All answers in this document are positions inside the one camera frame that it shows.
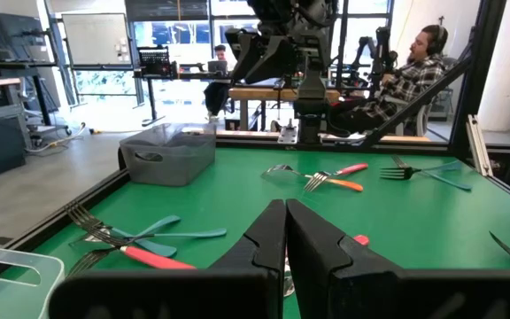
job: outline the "gray plastic bin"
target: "gray plastic bin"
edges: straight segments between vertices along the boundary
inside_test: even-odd
[[[184,186],[215,159],[213,124],[162,124],[120,142],[131,180]]]

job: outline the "green tabletop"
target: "green tabletop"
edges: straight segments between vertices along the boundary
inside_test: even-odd
[[[414,167],[433,167],[455,160],[446,157],[403,156]],[[261,173],[275,164],[289,164],[311,174],[336,171],[366,162],[369,168],[348,176],[363,192],[323,184],[304,192],[305,179],[288,173]],[[207,268],[243,234],[269,201],[297,198],[338,228],[354,236],[367,235],[370,248],[403,268],[510,268],[510,256],[493,242],[489,231],[510,245],[510,195],[471,168],[444,173],[473,185],[461,191],[429,177],[410,181],[379,178],[381,167],[393,167],[389,155],[341,152],[295,152],[221,148],[214,165],[186,187],[127,183],[92,209],[98,218],[137,233],[164,216],[182,220],[167,231],[227,228],[214,239],[156,238],[174,245],[176,260]],[[66,271],[84,250],[68,245],[83,231],[70,225],[35,250],[61,259]],[[148,268],[120,253],[112,253],[94,268]],[[296,298],[285,301],[285,318],[298,317]]]

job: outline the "storage bin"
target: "storage bin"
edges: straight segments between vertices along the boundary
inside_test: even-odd
[[[120,142],[131,180],[184,186],[215,159],[213,124],[161,124]]]
[[[38,276],[29,284],[20,280],[21,268],[9,268],[0,277],[0,319],[47,318],[52,289],[64,279],[64,264],[58,258],[0,249],[1,264],[30,268],[23,276]]]

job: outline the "person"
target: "person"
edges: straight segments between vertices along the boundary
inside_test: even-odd
[[[218,45],[214,48],[218,61],[226,60],[225,45]],[[228,92],[231,87],[230,80],[214,80],[204,90],[205,107],[208,110],[208,119],[214,121],[218,113],[228,100]]]
[[[426,88],[444,76],[445,65],[442,50],[448,39],[448,31],[438,25],[426,26],[416,36],[410,47],[406,65],[394,74],[382,78],[382,90],[379,97],[345,101],[331,108],[328,114],[328,126],[339,136],[377,128],[388,121],[398,109],[386,102],[385,96],[410,102]],[[415,116],[406,119],[405,133],[416,132]]]

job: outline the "headphones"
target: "headphones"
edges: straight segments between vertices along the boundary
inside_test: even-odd
[[[437,38],[432,41],[432,43],[429,45],[429,47],[426,49],[426,52],[429,55],[435,54],[435,53],[442,53],[442,50],[444,49],[444,46],[446,43],[443,40],[444,33],[446,32],[446,29],[444,27],[438,26],[438,35]]]

